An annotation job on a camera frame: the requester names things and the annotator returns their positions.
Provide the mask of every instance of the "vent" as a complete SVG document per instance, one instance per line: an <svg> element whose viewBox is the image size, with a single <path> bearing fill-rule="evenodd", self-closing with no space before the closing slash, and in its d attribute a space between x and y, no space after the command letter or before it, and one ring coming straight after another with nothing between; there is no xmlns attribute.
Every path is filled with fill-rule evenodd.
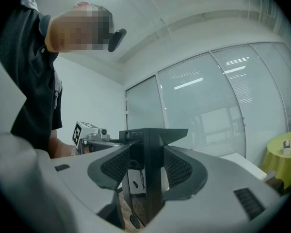
<svg viewBox="0 0 291 233"><path fill-rule="evenodd" d="M57 172L59 172L59 171L65 170L65 169L67 169L69 167L70 166L67 165L67 164L62 164L62 165L56 166L55 169L56 169Z"/></svg>
<svg viewBox="0 0 291 233"><path fill-rule="evenodd" d="M234 194L238 198L250 220L256 218L265 210L249 188L235 190Z"/></svg>
<svg viewBox="0 0 291 233"><path fill-rule="evenodd" d="M192 174L192 167L170 151L164 151L164 166L170 189L186 181Z"/></svg>
<svg viewBox="0 0 291 233"><path fill-rule="evenodd" d="M101 171L111 179L122 182L129 164L129 150L110 159L101 166Z"/></svg>

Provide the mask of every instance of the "small white object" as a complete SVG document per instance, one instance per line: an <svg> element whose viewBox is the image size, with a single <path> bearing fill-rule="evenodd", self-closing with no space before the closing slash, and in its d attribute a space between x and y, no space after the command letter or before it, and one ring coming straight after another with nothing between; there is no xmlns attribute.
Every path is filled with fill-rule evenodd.
<svg viewBox="0 0 291 233"><path fill-rule="evenodd" d="M283 155L289 155L290 154L290 141L284 141L283 142Z"/></svg>

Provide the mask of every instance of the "wooden floor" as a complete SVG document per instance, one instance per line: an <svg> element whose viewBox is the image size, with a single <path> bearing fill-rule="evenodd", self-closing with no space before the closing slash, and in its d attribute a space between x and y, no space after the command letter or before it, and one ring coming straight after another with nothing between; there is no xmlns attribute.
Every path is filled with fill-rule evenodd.
<svg viewBox="0 0 291 233"><path fill-rule="evenodd" d="M125 223L125 231L126 232L130 232L130 233L140 232L141 229L143 229L144 227L140 223L141 229L138 230L130 222L129 217L131 215L131 209L130 209L130 207L128 206L128 204L124 200L123 191L118 194L118 198L120 200L121 212L122 212L123 220L124 220L124 223Z"/></svg>

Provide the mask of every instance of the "black shirt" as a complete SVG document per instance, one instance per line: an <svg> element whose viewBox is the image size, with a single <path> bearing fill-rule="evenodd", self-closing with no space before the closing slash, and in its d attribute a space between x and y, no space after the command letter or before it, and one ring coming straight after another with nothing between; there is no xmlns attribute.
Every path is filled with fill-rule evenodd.
<svg viewBox="0 0 291 233"><path fill-rule="evenodd" d="M42 150L48 149L51 130L62 127L62 92L55 109L53 62L58 53L48 52L44 42L49 20L50 16L19 5L0 32L0 61L27 97L11 133Z"/></svg>

